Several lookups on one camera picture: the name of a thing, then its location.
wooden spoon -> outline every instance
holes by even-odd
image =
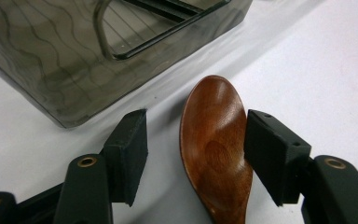
[[[240,96],[223,77],[206,77],[190,93],[181,122],[181,155],[216,224],[245,222],[253,173],[244,159],[245,127]]]

black plastic mount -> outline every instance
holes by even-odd
[[[297,203],[297,177],[308,165],[310,145],[271,115],[249,110],[244,148],[272,200]]]
[[[74,159],[63,184],[19,204],[0,192],[0,224],[113,223],[111,203],[133,204],[146,158],[142,109],[121,120],[100,154]]]
[[[358,224],[358,171],[332,156],[309,157],[310,145],[269,114],[249,110],[245,159],[277,205],[304,195],[307,224]]]

white surface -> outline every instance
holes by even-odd
[[[128,112],[148,108],[149,157],[134,206],[115,223],[211,223],[179,153],[186,97],[205,76],[228,78],[246,109],[268,112],[358,169],[358,0],[255,0],[243,23],[71,130],[57,127],[0,78],[0,190],[19,202],[61,183],[75,157],[99,152]],[[302,223],[255,177],[247,223]]]

brown wooden spoon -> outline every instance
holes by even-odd
[[[246,114],[223,77],[201,80],[188,96],[180,146],[187,175],[216,224],[244,223],[253,169],[244,159]]]

wavy pattern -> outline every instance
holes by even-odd
[[[251,1],[231,0],[128,60],[111,60],[104,40],[121,54],[176,23],[122,0],[106,8],[108,0],[0,0],[0,68],[62,126],[74,127],[240,22]],[[220,0],[184,2],[208,8]],[[94,27],[98,10],[104,34]]]

